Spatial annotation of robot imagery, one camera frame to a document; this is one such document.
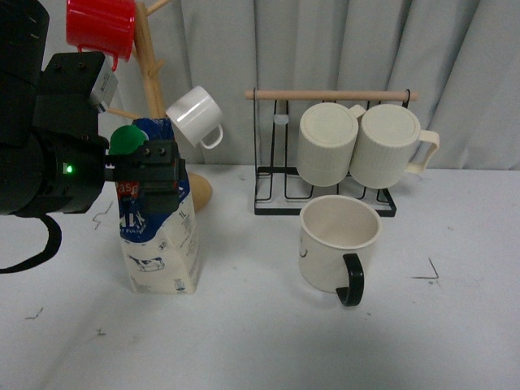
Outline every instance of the metal wire rack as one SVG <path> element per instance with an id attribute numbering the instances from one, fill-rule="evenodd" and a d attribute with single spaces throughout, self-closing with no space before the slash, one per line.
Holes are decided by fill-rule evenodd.
<path id="1" fill-rule="evenodd" d="M 390 91 L 246 91 L 246 98 L 253 100 L 253 136 L 255 161 L 254 213 L 256 215 L 299 215 L 301 208 L 312 198 L 336 193 L 355 197 L 374 207 L 381 217 L 394 217 L 397 206 L 387 188 L 372 189 L 361 186 L 350 174 L 340 183 L 331 187 L 315 187 L 306 183 L 294 166 L 288 164 L 288 145 L 292 140 L 289 133 L 290 105 L 293 100 L 322 102 L 366 101 L 367 110 L 371 102 L 402 101 L 408 107 L 410 101 L 417 100 L 417 93 L 409 89 L 403 92 Z M 272 130 L 269 164 L 259 162 L 258 153 L 258 101 L 272 100 Z M 284 142 L 284 163 L 275 164 L 277 140 Z"/>

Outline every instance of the robotic arm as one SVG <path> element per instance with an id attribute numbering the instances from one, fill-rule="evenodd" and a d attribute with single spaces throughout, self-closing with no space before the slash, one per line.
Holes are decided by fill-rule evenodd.
<path id="1" fill-rule="evenodd" d="M 105 181 L 141 182 L 145 207 L 179 205 L 184 160 L 175 141 L 146 141 L 108 156 L 98 115 L 117 87 L 100 52 L 55 54 L 41 71 L 49 15 L 37 0 L 0 0 L 0 215 L 40 219 L 49 240 L 38 255 L 0 273 L 52 258 L 61 244 L 49 213 L 85 213 Z"/>

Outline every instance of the ceramic mug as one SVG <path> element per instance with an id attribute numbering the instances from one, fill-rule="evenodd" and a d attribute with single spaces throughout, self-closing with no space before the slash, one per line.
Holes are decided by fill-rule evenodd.
<path id="1" fill-rule="evenodd" d="M 206 149 L 213 149 L 223 139 L 223 113 L 215 100 L 200 86 L 173 103 L 166 114 L 192 146 L 200 143 Z M 216 128 L 219 130 L 218 138 L 207 145 L 203 141 L 204 137 Z"/>
<path id="2" fill-rule="evenodd" d="M 300 120 L 297 170 L 307 183 L 327 187 L 340 183 L 349 172 L 358 136 L 361 106 L 348 109 L 337 103 L 319 103 Z"/>
<path id="3" fill-rule="evenodd" d="M 410 162 L 418 141 L 431 143 L 430 149 L 422 162 Z M 410 110 L 381 104 L 362 116 L 350 174 L 368 188 L 385 189 L 397 183 L 405 171 L 423 172 L 439 146 L 439 134 L 421 130 Z"/>
<path id="4" fill-rule="evenodd" d="M 345 306 L 362 299 L 381 218 L 366 203 L 342 195 L 316 197 L 300 213 L 300 272 L 309 284 L 337 293 Z"/>
<path id="5" fill-rule="evenodd" d="M 135 24 L 134 0 L 67 0 L 67 43 L 111 55 L 112 71 L 130 59 Z"/>

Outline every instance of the cream cup with black handle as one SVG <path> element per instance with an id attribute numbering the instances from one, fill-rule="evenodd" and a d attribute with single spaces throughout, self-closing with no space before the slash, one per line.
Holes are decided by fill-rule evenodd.
<path id="1" fill-rule="evenodd" d="M 299 267 L 309 284 L 336 293 L 344 306 L 359 305 L 365 272 L 381 218 L 366 203 L 343 195 L 326 195 L 309 201 L 300 213 Z"/>
<path id="2" fill-rule="evenodd" d="M 410 162 L 419 141 L 429 142 L 430 149 L 422 162 Z M 381 104 L 362 116 L 350 174 L 370 189 L 386 189 L 405 172 L 423 172 L 439 146 L 439 134 L 422 130 L 410 110 Z"/>
<path id="3" fill-rule="evenodd" d="M 304 181 L 328 187 L 347 176 L 358 136 L 358 117 L 364 113 L 361 106 L 348 109 L 331 102 L 304 112 L 297 146 L 297 170 Z"/>

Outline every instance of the white ceramic cup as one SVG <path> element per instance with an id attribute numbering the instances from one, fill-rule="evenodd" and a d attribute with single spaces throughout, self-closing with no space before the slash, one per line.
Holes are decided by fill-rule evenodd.
<path id="1" fill-rule="evenodd" d="M 300 272 L 309 284 L 337 293 L 345 306 L 362 298 L 364 271 L 381 234 L 379 215 L 358 199 L 316 197 L 300 213 Z"/>
<path id="2" fill-rule="evenodd" d="M 430 149 L 424 161 L 410 162 L 418 141 L 430 142 Z M 368 188 L 385 189 L 397 183 L 405 171 L 423 172 L 439 146 L 439 134 L 421 130 L 410 110 L 381 104 L 362 116 L 350 174 Z"/>
<path id="3" fill-rule="evenodd" d="M 351 109 L 337 103 L 319 103 L 300 120 L 297 170 L 307 183 L 327 187 L 340 183 L 349 172 L 358 136 L 361 106 Z"/>
<path id="4" fill-rule="evenodd" d="M 223 113 L 213 98 L 200 86 L 193 88 L 168 107 L 166 114 L 193 146 L 213 149 L 223 139 Z M 215 129 L 219 136 L 210 145 L 203 139 Z"/>

